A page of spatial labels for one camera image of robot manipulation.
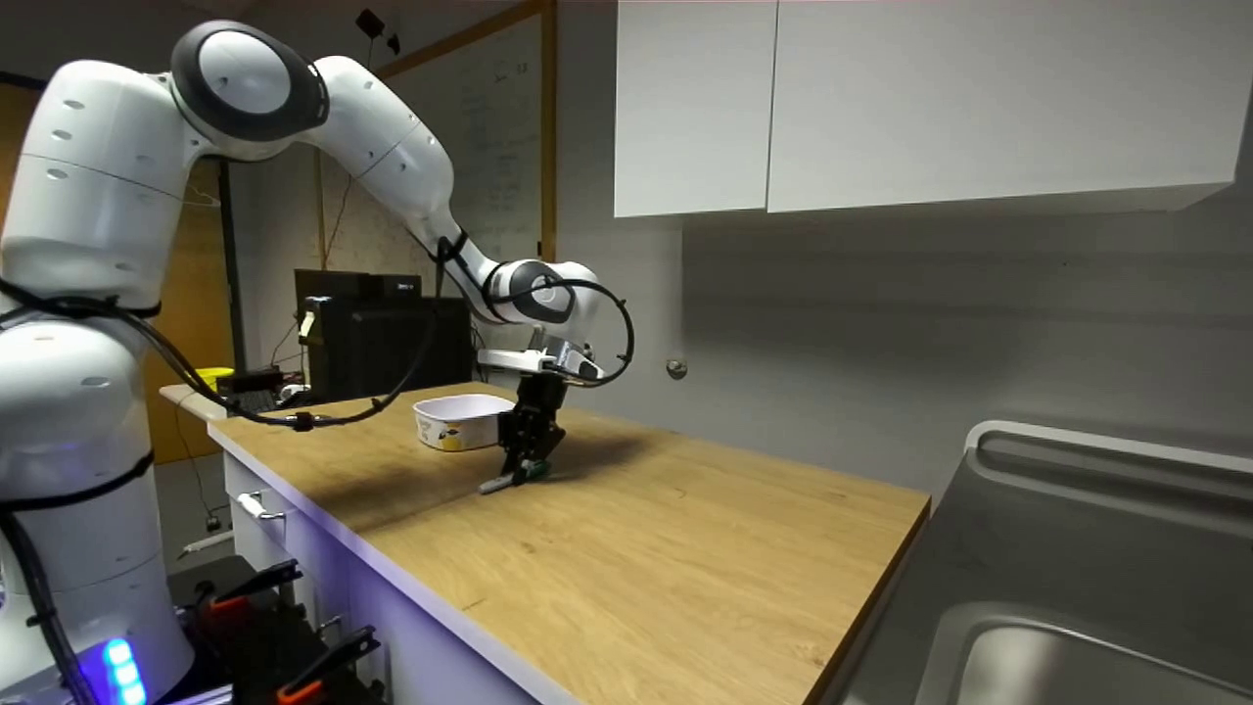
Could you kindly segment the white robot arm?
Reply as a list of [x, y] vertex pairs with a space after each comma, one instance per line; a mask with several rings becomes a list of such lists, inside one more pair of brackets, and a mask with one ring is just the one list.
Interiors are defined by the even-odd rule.
[[524, 327], [496, 363], [563, 394], [606, 373], [588, 319], [611, 298], [578, 262], [496, 262], [452, 213], [439, 139], [347, 54], [205, 21], [159, 76], [73, 59], [33, 113], [5, 216], [0, 319], [0, 702], [158, 705], [197, 665], [159, 557], [142, 360], [186, 190], [205, 159], [329, 155], [384, 203], [477, 319]]

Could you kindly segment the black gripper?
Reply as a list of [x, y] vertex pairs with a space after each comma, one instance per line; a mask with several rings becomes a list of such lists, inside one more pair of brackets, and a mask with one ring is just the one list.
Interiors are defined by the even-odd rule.
[[524, 377], [518, 386], [518, 403], [504, 420], [504, 464], [501, 478], [518, 478], [524, 467], [524, 455], [534, 455], [534, 467], [542, 476], [551, 472], [551, 455], [563, 442], [563, 433], [558, 424], [568, 386], [561, 377]]

